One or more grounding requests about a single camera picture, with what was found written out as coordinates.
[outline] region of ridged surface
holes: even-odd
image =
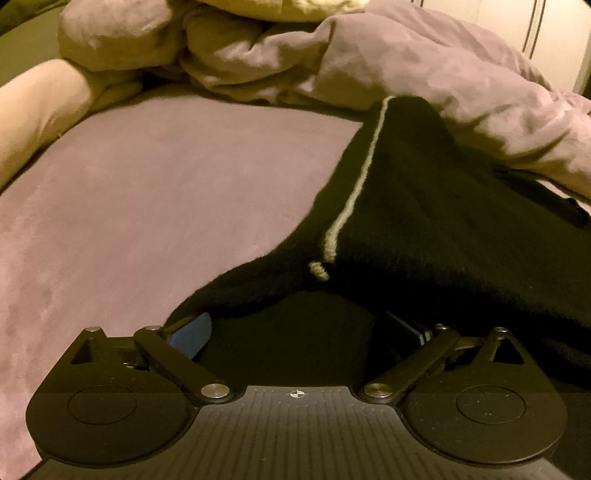
[[[249,387],[204,407],[190,430],[148,460],[117,469],[49,461],[44,480],[567,480],[546,460],[509,469],[455,463],[409,434],[395,410],[345,387]]]

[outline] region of crosshair marking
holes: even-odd
[[[291,395],[294,398],[301,398],[304,395],[310,395],[310,394],[309,393],[304,393],[304,392],[302,392],[302,390],[297,389],[297,390],[294,390],[293,392],[290,392],[290,393],[288,393],[286,395]]]

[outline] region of metal rivet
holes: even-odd
[[[372,398],[386,398],[392,395],[390,385],[383,383],[370,383],[363,388],[364,393]]]
[[[201,389],[201,394],[209,398],[222,398],[230,393],[230,389],[221,383],[210,383]]]

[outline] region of black device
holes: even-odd
[[[391,312],[359,385],[232,385],[199,363],[207,313],[80,333],[33,395],[27,480],[567,480],[567,411],[503,327],[466,337]]]

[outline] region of yellow pillow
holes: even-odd
[[[48,60],[0,87],[0,190],[41,147],[86,115],[137,95],[141,72],[90,72]]]
[[[201,0],[242,17],[268,22],[320,22],[336,14],[361,12],[369,0]]]

